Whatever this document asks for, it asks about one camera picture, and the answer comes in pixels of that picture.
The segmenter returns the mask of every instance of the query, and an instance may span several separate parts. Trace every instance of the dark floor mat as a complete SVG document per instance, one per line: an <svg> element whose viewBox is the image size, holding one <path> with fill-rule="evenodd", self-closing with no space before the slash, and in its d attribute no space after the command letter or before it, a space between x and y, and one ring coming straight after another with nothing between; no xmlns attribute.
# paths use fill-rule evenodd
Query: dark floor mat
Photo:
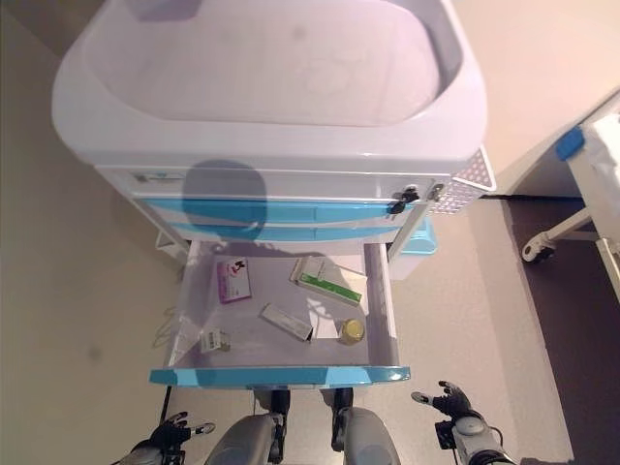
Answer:
<svg viewBox="0 0 620 465"><path fill-rule="evenodd" d="M578 211L566 201L508 201L522 247ZM620 463L620 305L593 242L560 241L525 276L560 394L575 463Z"/></svg>

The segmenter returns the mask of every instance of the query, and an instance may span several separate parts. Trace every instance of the perforated panel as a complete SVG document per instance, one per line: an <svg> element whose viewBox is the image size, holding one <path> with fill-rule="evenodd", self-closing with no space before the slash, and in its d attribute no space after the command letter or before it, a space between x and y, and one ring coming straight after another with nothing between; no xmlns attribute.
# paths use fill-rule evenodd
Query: perforated panel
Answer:
<svg viewBox="0 0 620 465"><path fill-rule="evenodd" d="M441 199L431 206L433 213L456 213L469 202L496 189L495 176L484 147L472 157L446 187Z"/></svg>

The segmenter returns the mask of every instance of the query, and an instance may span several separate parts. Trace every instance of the yellow bottle cap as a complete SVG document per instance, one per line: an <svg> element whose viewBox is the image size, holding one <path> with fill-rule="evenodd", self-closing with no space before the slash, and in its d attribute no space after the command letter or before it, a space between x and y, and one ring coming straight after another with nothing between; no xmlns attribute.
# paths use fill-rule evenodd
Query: yellow bottle cap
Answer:
<svg viewBox="0 0 620 465"><path fill-rule="evenodd" d="M347 320L340 330L342 342L355 344L364 337L364 325L360 320Z"/></svg>

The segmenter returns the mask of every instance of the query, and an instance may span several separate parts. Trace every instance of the medical cart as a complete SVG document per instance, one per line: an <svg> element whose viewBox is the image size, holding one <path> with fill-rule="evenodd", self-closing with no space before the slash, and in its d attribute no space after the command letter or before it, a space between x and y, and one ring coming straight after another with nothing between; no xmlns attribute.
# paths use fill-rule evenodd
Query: medical cart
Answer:
<svg viewBox="0 0 620 465"><path fill-rule="evenodd" d="M341 388L409 379L390 278L436 241L428 212L494 189L479 67L448 0L108 0L66 54L53 122L186 263L154 383ZM290 282L299 257L367 276L358 307ZM247 259L222 304L216 263ZM258 318L277 303L300 342ZM361 318L365 337L338 341ZM203 353L207 326L231 337Z"/></svg>

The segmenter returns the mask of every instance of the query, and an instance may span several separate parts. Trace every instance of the beige floor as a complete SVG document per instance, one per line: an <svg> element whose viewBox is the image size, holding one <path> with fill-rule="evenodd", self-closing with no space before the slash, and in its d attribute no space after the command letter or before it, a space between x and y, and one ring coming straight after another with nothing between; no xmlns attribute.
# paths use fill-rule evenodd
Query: beige floor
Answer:
<svg viewBox="0 0 620 465"><path fill-rule="evenodd" d="M152 250L152 227L54 134L57 57L7 15L2 27L18 41L2 44L0 461L111 463L158 419L163 389L146 378L163 359L158 334L178 269ZM515 457L566 461L566 427L501 204L480 201L435 224L439 252L393 286L413 380L360 390L358 404L384 419L404 464L451 463L433 433L440 417L409 399L450 379L504 430ZM186 406L219 426L192 445L199 459L252 400L176 393L171 409ZM287 462L340 463L328 438L319 394L295 392Z"/></svg>

